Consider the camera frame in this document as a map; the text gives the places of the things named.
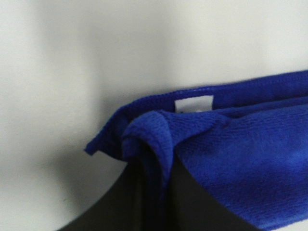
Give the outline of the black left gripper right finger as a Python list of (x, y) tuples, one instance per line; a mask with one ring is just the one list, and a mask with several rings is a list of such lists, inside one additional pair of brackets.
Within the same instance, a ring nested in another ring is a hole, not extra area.
[(178, 157), (174, 159), (167, 194), (167, 231), (254, 231), (255, 226), (216, 201)]

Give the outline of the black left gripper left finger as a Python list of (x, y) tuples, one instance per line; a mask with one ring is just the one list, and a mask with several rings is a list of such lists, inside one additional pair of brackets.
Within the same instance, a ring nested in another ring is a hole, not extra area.
[(86, 212), (61, 231), (143, 231), (143, 169), (128, 164), (118, 180)]

